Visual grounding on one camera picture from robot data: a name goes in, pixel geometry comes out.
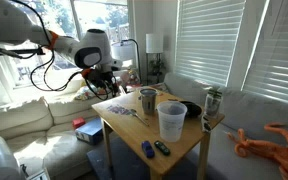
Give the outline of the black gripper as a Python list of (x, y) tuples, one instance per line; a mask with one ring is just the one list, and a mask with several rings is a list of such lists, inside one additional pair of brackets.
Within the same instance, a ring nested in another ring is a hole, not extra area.
[(116, 78), (112, 71), (101, 72), (98, 69), (84, 69), (82, 77), (90, 90), (92, 90), (91, 85), (93, 85), (95, 88), (109, 88), (113, 94), (118, 92), (118, 86), (115, 82)]

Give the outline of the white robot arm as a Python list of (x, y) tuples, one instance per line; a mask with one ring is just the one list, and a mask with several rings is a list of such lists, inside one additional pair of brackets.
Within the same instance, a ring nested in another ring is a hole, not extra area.
[(47, 29), (43, 20), (36, 25), (14, 2), (28, 7), (19, 0), (0, 0), (0, 43), (20, 45), (30, 41), (44, 46), (80, 68), (87, 85), (117, 92), (118, 86), (113, 81), (114, 60), (105, 31), (88, 29), (81, 40), (58, 35)]

